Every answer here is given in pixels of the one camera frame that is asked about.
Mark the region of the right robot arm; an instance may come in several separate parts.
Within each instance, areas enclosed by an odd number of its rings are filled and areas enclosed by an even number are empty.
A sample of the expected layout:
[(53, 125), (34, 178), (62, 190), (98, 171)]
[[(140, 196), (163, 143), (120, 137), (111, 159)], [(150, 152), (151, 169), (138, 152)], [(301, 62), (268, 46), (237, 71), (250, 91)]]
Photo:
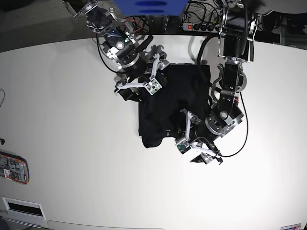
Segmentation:
[(130, 79), (141, 77), (148, 69), (141, 52), (152, 42), (150, 35), (141, 44), (137, 42), (136, 32), (126, 19), (115, 15), (114, 8), (101, 8), (95, 0), (67, 1), (75, 10), (76, 15), (85, 15), (87, 27), (105, 41), (98, 44), (98, 50), (118, 67), (117, 73), (125, 74)]

